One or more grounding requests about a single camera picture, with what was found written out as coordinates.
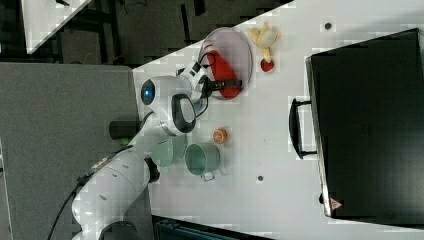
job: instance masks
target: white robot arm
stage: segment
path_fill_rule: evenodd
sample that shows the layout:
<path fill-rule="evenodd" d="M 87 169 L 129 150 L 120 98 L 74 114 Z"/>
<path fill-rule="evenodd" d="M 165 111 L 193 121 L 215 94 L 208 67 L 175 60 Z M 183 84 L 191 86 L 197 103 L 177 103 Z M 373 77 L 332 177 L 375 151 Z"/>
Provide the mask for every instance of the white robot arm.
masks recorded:
<path fill-rule="evenodd" d="M 116 239 L 116 234 L 105 236 L 114 225 L 124 229 L 121 232 L 126 235 L 120 238 L 140 239 L 123 218 L 149 183 L 150 171 L 144 159 L 159 143 L 193 130 L 196 113 L 192 103 L 204 95 L 207 80 L 206 69 L 193 61 L 176 77 L 155 77 L 143 84 L 141 100 L 153 112 L 145 117 L 140 132 L 129 143 L 132 147 L 109 160 L 78 192 L 72 213 L 82 232 L 73 240 Z"/>

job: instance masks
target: sticker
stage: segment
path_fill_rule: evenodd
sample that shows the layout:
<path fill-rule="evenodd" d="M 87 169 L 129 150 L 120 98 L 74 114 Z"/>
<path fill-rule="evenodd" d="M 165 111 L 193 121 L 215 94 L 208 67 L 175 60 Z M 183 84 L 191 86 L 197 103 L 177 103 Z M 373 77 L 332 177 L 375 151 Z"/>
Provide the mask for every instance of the sticker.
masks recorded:
<path fill-rule="evenodd" d="M 338 208 L 340 208 L 341 206 L 343 206 L 343 204 L 337 202 L 336 200 L 330 198 L 330 203 L 331 203 L 331 209 L 332 210 L 336 210 Z"/>

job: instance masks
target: gray floor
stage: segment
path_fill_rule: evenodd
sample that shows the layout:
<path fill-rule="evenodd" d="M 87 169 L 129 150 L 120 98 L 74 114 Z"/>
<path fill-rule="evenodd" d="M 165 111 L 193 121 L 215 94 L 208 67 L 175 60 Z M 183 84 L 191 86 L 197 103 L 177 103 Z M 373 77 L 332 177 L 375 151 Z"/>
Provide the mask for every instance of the gray floor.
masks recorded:
<path fill-rule="evenodd" d="M 129 5 L 141 1 L 142 4 Z M 102 0 L 105 10 L 107 0 Z M 205 13 L 195 16 L 193 0 L 126 0 L 116 2 L 118 29 L 125 64 L 143 65 L 188 45 L 181 5 L 187 9 L 190 40 L 199 41 L 219 27 L 231 27 L 281 6 L 277 0 L 204 1 Z M 113 61 L 110 27 L 105 26 L 108 63 Z M 97 34 L 65 31 L 62 37 L 65 63 L 100 64 Z"/>

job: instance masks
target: table surface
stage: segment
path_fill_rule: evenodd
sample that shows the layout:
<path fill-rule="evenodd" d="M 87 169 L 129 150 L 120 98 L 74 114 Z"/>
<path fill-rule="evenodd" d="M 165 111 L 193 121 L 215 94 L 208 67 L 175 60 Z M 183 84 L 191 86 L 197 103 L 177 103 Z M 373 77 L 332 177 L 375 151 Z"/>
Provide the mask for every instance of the table surface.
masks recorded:
<path fill-rule="evenodd" d="M 309 98 L 308 56 L 423 27 L 423 13 L 424 2 L 418 0 L 296 0 L 234 27 L 246 38 L 248 28 L 264 22 L 281 31 L 281 40 L 272 47 L 275 68 L 271 73 L 260 70 L 262 56 L 249 40 L 254 69 L 248 88 L 233 100 L 211 99 L 188 135 L 189 142 L 210 142 L 216 128 L 228 130 L 229 142 L 218 146 L 222 162 L 216 179 L 204 183 L 182 160 L 161 169 L 159 181 L 149 186 L 152 214 L 272 239 L 422 239 L 419 230 L 327 218 L 318 202 L 317 159 L 297 157 L 288 115 L 294 97 Z M 333 24 L 331 30 L 324 29 L 327 22 Z M 139 99 L 143 82 L 175 75 L 197 59 L 201 44 L 133 70 L 141 115 L 148 111 Z M 309 106 L 300 111 L 303 144 L 313 150 L 312 114 Z"/>
<path fill-rule="evenodd" d="M 65 0 L 65 7 L 55 0 L 21 0 L 27 53 L 34 53 L 45 41 L 74 17 L 91 0 Z"/>

